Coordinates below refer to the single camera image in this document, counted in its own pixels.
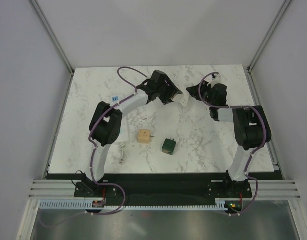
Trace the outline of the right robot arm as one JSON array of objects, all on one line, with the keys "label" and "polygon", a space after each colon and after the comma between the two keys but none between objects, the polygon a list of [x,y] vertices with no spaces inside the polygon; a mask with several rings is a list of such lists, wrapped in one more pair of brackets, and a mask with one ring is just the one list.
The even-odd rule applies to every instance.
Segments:
[{"label": "right robot arm", "polygon": [[249,176],[253,158],[272,139],[272,132],[262,106],[227,104],[227,86],[202,81],[186,88],[189,95],[209,106],[210,117],[216,122],[233,124],[238,144],[233,163],[222,182],[216,182],[216,193],[225,198],[252,197]]}]

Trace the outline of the dark green cube plug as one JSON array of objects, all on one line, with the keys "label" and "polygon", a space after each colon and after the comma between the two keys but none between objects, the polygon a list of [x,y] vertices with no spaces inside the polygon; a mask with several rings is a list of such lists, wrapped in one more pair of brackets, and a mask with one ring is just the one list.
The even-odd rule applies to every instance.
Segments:
[{"label": "dark green cube plug", "polygon": [[177,142],[174,139],[166,138],[162,145],[161,151],[168,155],[173,155],[176,149]]}]

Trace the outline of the white cube plug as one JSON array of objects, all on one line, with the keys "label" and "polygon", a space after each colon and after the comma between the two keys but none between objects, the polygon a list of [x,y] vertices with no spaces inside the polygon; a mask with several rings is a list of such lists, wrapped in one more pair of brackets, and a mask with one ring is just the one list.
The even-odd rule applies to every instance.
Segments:
[{"label": "white cube plug", "polygon": [[183,95],[182,99],[180,100],[180,104],[183,108],[186,108],[188,106],[189,98],[190,98],[190,95],[188,94]]}]

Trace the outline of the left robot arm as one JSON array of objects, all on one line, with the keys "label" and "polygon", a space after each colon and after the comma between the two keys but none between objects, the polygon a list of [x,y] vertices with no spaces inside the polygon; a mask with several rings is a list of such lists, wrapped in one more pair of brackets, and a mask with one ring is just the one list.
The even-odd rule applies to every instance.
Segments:
[{"label": "left robot arm", "polygon": [[122,77],[118,68],[118,76],[128,85],[134,88],[134,92],[126,98],[109,104],[100,102],[91,123],[88,140],[92,143],[90,161],[82,179],[76,184],[74,196],[76,198],[97,198],[102,195],[106,186],[121,189],[116,183],[101,183],[105,176],[105,165],[110,148],[119,138],[123,119],[140,107],[159,99],[163,105],[179,102],[184,96],[183,92],[176,87],[168,75],[160,70],[155,70],[151,77],[146,78],[136,86]]}]

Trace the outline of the beige cube plug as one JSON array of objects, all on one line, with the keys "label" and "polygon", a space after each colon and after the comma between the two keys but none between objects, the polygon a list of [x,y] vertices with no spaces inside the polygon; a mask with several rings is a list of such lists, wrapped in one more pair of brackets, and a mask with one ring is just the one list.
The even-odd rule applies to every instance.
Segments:
[{"label": "beige cube plug", "polygon": [[137,136],[137,141],[140,144],[149,144],[154,138],[152,131],[149,129],[140,129]]}]

